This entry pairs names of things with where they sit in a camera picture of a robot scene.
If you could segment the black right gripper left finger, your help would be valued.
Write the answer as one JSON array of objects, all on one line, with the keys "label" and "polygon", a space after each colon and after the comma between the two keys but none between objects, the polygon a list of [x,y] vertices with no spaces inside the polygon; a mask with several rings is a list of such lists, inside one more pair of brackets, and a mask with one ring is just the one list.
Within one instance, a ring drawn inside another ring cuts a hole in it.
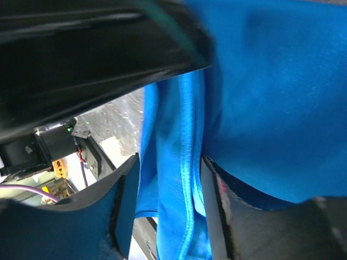
[{"label": "black right gripper left finger", "polygon": [[54,205],[1,200],[1,259],[127,259],[139,156]]}]

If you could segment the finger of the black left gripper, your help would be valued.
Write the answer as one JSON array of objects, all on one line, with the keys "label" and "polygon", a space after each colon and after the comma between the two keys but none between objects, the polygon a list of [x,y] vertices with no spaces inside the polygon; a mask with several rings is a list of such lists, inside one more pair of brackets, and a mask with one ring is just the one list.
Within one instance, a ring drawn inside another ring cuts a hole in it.
[{"label": "finger of the black left gripper", "polygon": [[1,140],[211,64],[180,1],[1,1]]}]

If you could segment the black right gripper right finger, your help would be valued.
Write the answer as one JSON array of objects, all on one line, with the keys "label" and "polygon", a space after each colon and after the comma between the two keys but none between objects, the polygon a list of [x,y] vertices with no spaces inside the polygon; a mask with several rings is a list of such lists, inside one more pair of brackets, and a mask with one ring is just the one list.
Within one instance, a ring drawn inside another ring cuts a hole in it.
[{"label": "black right gripper right finger", "polygon": [[202,158],[213,259],[346,259],[346,198],[295,204],[269,196]]}]

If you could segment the blue cloth napkin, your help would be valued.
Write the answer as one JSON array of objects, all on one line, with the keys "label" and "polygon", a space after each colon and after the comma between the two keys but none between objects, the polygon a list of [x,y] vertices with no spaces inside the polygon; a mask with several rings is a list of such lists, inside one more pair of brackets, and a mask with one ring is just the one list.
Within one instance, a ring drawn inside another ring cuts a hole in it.
[{"label": "blue cloth napkin", "polygon": [[180,1],[209,68],[147,85],[137,217],[158,259],[213,259],[202,158],[277,199],[346,198],[346,6]]}]

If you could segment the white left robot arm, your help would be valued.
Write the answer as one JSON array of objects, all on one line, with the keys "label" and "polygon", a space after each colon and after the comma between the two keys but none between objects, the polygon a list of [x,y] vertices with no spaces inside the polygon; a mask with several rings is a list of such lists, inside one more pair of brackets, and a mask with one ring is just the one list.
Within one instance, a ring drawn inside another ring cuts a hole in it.
[{"label": "white left robot arm", "polygon": [[1,1],[1,175],[74,152],[70,119],[208,67],[212,41],[180,1]]}]

